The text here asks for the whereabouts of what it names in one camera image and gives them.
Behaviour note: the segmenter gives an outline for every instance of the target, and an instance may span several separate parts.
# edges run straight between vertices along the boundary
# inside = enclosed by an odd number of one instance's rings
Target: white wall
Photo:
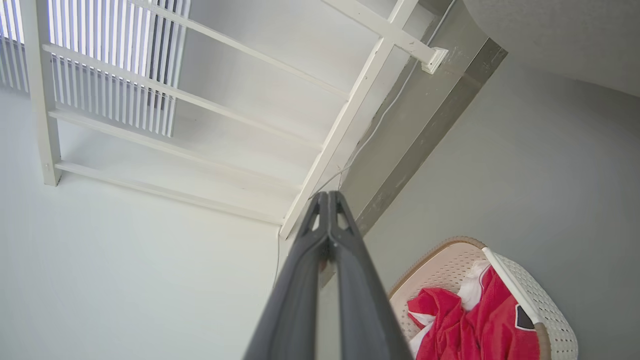
[[[508,56],[368,232],[389,289],[450,236],[524,266],[580,358],[640,349],[640,99]]]
[[[64,174],[42,184],[30,102],[0,90],[0,359],[239,359],[276,231]]]

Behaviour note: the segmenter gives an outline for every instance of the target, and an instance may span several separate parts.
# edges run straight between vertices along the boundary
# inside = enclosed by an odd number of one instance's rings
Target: white plastic basket
[[[540,359],[577,359],[578,342],[571,326],[531,274],[517,263],[492,252],[480,241],[464,236],[447,239],[424,256],[390,292],[391,306],[407,341],[419,331],[407,316],[407,301],[415,298],[425,287],[445,288],[457,293],[462,278],[474,262],[484,259],[491,263],[534,323],[540,343]]]

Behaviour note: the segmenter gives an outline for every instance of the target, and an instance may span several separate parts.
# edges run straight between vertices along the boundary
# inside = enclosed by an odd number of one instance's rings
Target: red clothing
[[[480,302],[465,312],[456,294],[424,288],[409,311],[435,315],[420,343],[417,360],[538,360],[538,335],[493,267],[481,278]],[[420,328],[424,326],[409,314]]]

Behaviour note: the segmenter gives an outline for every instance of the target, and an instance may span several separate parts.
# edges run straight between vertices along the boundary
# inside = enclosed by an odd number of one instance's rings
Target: clothes
[[[480,285],[481,297],[469,312],[460,296],[440,288],[424,288],[407,303],[410,318],[421,330],[427,327],[422,321],[430,319],[425,315],[434,316],[420,341],[417,360],[540,358],[538,335],[531,319],[492,267],[480,270],[476,284]],[[467,307],[477,298],[477,285],[470,279],[465,290],[461,288]]]
[[[480,301],[480,297],[482,295],[482,284],[480,279],[482,275],[486,271],[486,269],[491,265],[488,260],[479,260],[476,261],[469,270],[469,273],[465,275],[462,279],[462,284],[460,284],[460,290],[458,291],[458,296],[462,300],[462,308],[466,311],[469,311],[476,306],[476,304]],[[422,339],[429,332],[433,320],[435,316],[414,313],[409,311],[409,314],[413,316],[413,321],[417,322],[422,327],[422,330],[416,334],[411,341],[409,341],[409,349],[413,354],[413,358],[415,359],[418,354],[418,349],[420,349],[420,344],[422,343]]]

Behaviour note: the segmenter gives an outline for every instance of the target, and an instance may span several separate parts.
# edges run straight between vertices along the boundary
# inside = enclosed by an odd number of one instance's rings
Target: vertical blind
[[[188,16],[191,4],[190,0],[153,2],[183,16]],[[3,4],[2,81],[27,91],[19,0]],[[49,0],[53,44],[170,86],[178,85],[185,34],[185,27],[127,0]],[[172,136],[173,97],[55,54],[52,67],[59,103]]]

